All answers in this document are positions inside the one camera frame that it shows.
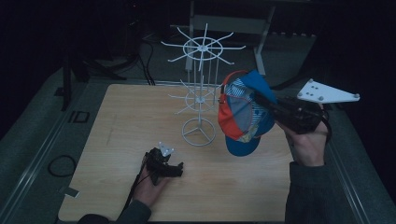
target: hat rack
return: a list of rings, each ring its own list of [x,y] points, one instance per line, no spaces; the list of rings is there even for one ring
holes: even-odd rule
[[[188,59],[193,61],[193,81],[191,81],[191,70],[187,70],[187,83],[180,80],[181,84],[187,89],[185,96],[169,95],[172,98],[184,99],[186,106],[176,112],[180,114],[187,109],[191,109],[198,113],[197,118],[187,120],[181,130],[182,136],[190,145],[201,147],[210,144],[216,137],[216,130],[213,123],[203,118],[203,112],[213,110],[216,102],[216,91],[220,87],[218,85],[219,62],[233,64],[220,57],[222,52],[226,49],[244,49],[246,46],[239,48],[225,48],[221,45],[220,40],[226,39],[233,35],[230,33],[219,39],[208,37],[207,24],[205,27],[204,36],[189,37],[184,34],[178,27],[178,31],[184,35],[188,40],[184,45],[167,44],[162,42],[165,46],[182,48],[183,55],[168,62],[173,63],[181,59]],[[211,82],[212,71],[215,76]]]

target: white bracket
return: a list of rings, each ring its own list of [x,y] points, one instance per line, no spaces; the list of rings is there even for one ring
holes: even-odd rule
[[[361,97],[358,93],[341,91],[336,88],[318,83],[311,78],[297,94],[297,98],[319,104],[330,104],[356,102],[359,101]]]
[[[163,157],[167,157],[170,154],[172,154],[172,152],[175,151],[174,148],[172,147],[167,147],[166,145],[164,145],[162,142],[158,143],[158,147],[160,148],[161,153],[163,154]]]

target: wooden table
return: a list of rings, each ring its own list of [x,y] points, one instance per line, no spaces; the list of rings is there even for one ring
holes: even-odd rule
[[[145,152],[163,142],[173,147],[169,164],[184,162],[182,177],[173,179],[152,207],[150,221],[280,221],[289,192],[292,160],[283,131],[275,126],[250,155],[238,158],[225,146],[217,124],[217,107],[203,118],[216,127],[216,138],[204,147],[188,144],[183,124],[198,113],[187,109],[182,86],[110,85],[92,126],[70,188],[62,221],[86,214],[117,219]]]

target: red and blue cap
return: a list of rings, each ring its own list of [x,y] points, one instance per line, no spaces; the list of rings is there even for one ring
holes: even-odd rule
[[[221,86],[218,122],[228,150],[238,157],[252,153],[275,124],[270,111],[255,102],[256,93],[276,104],[276,97],[257,70],[233,72]]]

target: gray sleeve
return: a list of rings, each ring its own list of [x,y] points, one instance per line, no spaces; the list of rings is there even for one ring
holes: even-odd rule
[[[145,224],[151,216],[151,210],[138,200],[131,204],[121,213],[116,224]]]
[[[290,163],[285,223],[340,223],[329,169]]]

